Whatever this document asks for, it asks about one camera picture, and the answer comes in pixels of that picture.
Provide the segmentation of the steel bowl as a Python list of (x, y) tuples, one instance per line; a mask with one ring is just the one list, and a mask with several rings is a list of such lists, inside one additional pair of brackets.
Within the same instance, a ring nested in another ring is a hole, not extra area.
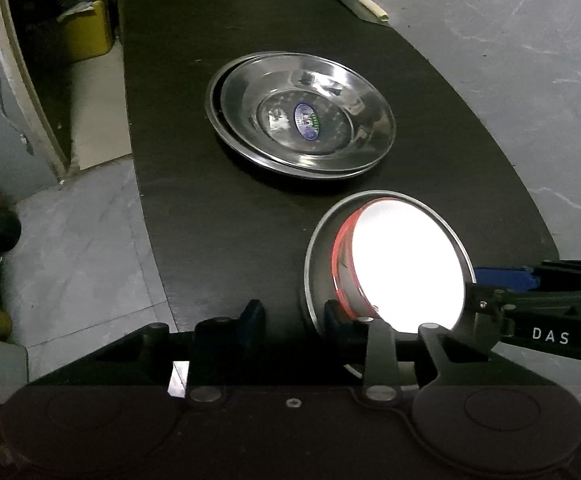
[(307, 317), (315, 330), (323, 333), (324, 304), (328, 300), (337, 300), (330, 274), (330, 257), (333, 241), (342, 222), (373, 197), (385, 194), (404, 195), (387, 190), (371, 190), (350, 195), (333, 205), (324, 217), (319, 220), (311, 235), (303, 265), (303, 303)]

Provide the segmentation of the white bowl red rim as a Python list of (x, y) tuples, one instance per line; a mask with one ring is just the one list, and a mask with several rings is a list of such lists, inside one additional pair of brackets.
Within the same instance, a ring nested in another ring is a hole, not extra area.
[(439, 214), (406, 195), (385, 194), (342, 222), (330, 257), (348, 318), (380, 318), (400, 333), (423, 324), (449, 330), (464, 310), (473, 265)]

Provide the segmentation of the yellow bin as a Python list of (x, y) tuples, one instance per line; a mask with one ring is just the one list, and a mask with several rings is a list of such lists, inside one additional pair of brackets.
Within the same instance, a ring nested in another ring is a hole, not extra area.
[(67, 58), (80, 62), (112, 50), (107, 0), (82, 0), (59, 15), (57, 23)]

